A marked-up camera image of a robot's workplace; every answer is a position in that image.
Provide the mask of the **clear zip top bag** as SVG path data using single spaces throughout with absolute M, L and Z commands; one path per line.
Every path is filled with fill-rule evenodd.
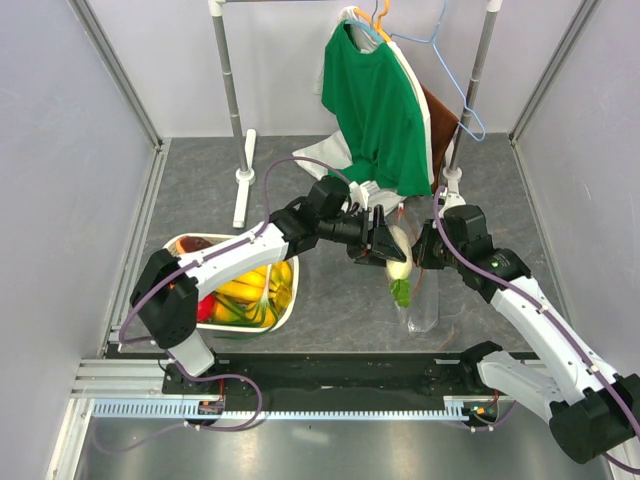
M 411 249 L 418 239 L 418 225 L 406 209 L 399 207 L 392 217 L 391 225 L 402 228 L 409 238 Z M 426 334 L 438 321 L 438 275 L 435 271 L 417 267 L 413 262 L 410 275 L 412 299 L 408 308 L 400 308 L 393 300 L 400 323 L 411 335 Z

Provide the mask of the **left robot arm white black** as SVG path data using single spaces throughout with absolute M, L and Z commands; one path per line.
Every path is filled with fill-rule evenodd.
M 345 245 L 357 263 L 406 260 L 407 250 L 394 238 L 382 207 L 347 213 L 342 207 L 349 195 L 343 180 L 326 176 L 307 195 L 237 237 L 179 257 L 156 251 L 133 288 L 129 317 L 140 319 L 156 345 L 182 366 L 190 387 L 211 392 L 220 371 L 196 330 L 196 314 L 198 303 L 218 287 L 256 267 L 300 255 L 320 240 Z

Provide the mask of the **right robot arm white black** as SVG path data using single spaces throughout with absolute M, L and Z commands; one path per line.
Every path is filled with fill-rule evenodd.
M 521 258 L 493 245 L 483 211 L 475 205 L 434 205 L 413 248 L 425 269 L 455 269 L 464 284 L 506 318 L 545 369 L 516 360 L 484 342 L 458 368 L 467 392 L 505 393 L 541 418 L 563 452 L 585 464 L 603 456 L 618 468 L 639 469 L 614 457 L 639 437 L 639 376 L 622 375 L 599 356 L 549 302 Z

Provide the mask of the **white toy radish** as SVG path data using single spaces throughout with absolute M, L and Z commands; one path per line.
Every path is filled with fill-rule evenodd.
M 412 299 L 410 275 L 413 269 L 413 257 L 409 238 L 405 231 L 397 225 L 391 225 L 393 239 L 405 255 L 404 261 L 387 260 L 386 274 L 389 279 L 390 292 L 394 302 L 400 308 L 408 308 Z

